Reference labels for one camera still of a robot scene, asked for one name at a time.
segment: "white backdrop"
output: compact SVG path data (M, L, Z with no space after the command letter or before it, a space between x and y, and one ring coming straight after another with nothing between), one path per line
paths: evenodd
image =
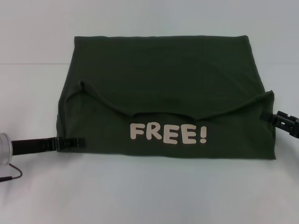
M248 35L275 112L299 116L296 0L0 0L0 127L56 135L77 35ZM277 131L276 161L98 154L14 156L1 224L296 224L299 140ZM10 167L0 176L17 175Z

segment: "green fabric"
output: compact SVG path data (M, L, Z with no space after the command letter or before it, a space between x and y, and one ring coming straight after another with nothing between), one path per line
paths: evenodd
M86 139L71 152L275 159L273 102L247 36L75 37L57 134Z

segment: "black cable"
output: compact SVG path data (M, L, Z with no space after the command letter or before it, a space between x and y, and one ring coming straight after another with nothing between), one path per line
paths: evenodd
M15 167L13 164L9 164L12 168L15 168L16 170L18 170L19 172L20 172L20 175L19 176L16 176L16 177L13 177L13 180L14 179L18 179L18 178L20 178L20 177L22 177L23 176L23 172L19 169L19 168L17 168L17 167Z

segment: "white table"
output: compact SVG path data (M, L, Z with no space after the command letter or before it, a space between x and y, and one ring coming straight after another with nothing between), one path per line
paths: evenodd
M56 135L76 35L248 35L274 111L299 116L299 2L15 0L0 5L0 127ZM277 131L276 161L47 152L14 156L0 224L297 224L299 140ZM0 176L17 175L10 167Z

